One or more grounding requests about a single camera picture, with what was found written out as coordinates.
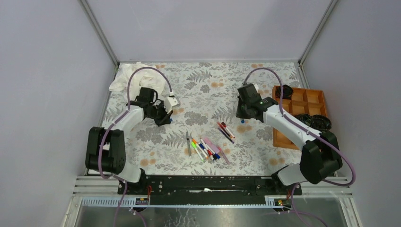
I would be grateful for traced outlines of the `orange capped marker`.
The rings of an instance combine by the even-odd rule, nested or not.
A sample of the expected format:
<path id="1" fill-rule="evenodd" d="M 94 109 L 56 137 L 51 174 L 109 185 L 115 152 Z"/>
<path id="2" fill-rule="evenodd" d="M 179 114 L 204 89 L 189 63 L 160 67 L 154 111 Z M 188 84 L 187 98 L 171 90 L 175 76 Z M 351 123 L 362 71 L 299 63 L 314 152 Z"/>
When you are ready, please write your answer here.
<path id="1" fill-rule="evenodd" d="M 199 150 L 199 152 L 206 158 L 208 159 L 209 156 L 207 155 L 207 153 L 205 153 L 203 151 L 203 149 L 200 147 L 200 145 L 197 143 L 197 141 L 195 139 L 192 139 L 193 143 L 195 144 L 195 146 L 197 147 L 197 149 Z"/>

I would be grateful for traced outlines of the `pink highlighter pen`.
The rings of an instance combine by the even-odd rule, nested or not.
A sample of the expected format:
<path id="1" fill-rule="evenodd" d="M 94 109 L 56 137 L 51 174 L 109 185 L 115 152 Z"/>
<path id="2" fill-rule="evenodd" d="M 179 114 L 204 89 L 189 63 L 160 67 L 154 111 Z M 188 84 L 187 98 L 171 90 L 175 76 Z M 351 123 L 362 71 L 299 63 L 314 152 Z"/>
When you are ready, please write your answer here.
<path id="1" fill-rule="evenodd" d="M 215 144 L 213 144 L 209 138 L 203 137 L 202 139 L 204 140 L 204 142 L 206 143 L 206 145 L 209 147 L 209 149 L 211 151 L 213 151 L 216 154 L 218 154 L 220 152 L 220 150 L 217 148 L 217 146 Z"/>

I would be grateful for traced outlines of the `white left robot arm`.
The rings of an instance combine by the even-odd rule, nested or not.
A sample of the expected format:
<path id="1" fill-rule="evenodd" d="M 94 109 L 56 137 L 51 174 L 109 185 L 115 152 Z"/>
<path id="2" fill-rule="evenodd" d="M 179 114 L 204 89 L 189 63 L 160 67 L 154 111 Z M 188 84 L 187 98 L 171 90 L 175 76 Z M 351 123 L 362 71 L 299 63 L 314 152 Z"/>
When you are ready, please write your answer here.
<path id="1" fill-rule="evenodd" d="M 128 133 L 146 118 L 154 120 L 157 126 L 170 124 L 173 108 L 179 104 L 173 92 L 165 100 L 160 100 L 156 90 L 141 88 L 139 95 L 128 101 L 124 111 L 109 127 L 89 130 L 86 168 L 129 182 L 128 187 L 133 193 L 142 194 L 147 182 L 141 178 L 142 170 L 127 161 L 125 143 Z"/>

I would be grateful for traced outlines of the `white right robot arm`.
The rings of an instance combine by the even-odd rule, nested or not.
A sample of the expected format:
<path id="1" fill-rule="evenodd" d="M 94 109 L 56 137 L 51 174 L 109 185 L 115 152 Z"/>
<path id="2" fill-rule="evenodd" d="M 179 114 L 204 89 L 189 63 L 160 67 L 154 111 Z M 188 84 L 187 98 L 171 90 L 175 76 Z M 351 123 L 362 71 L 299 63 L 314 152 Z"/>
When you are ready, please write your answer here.
<path id="1" fill-rule="evenodd" d="M 283 195 L 298 182 L 317 184 L 343 166 L 338 154 L 338 142 L 331 132 L 313 129 L 289 114 L 271 97 L 262 98 L 254 84 L 238 88 L 236 116 L 256 119 L 281 132 L 301 151 L 299 163 L 286 166 L 272 177 L 274 193 Z"/>

